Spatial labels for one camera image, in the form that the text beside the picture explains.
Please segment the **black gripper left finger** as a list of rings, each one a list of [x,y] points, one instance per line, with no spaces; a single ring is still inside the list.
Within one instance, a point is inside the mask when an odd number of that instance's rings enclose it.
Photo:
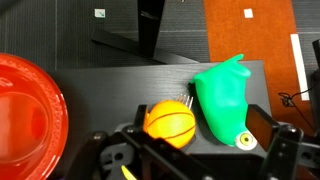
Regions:
[[[148,107],[146,105],[139,105],[136,111],[136,116],[135,116],[135,120],[134,120],[134,125],[142,130],[143,129],[143,124],[144,124],[144,120],[145,117],[148,113]]]

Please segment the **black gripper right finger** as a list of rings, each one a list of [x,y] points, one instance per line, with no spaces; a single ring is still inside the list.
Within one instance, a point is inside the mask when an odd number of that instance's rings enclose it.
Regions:
[[[256,104],[250,104],[247,110],[246,127],[256,138],[258,144],[267,151],[280,124]]]

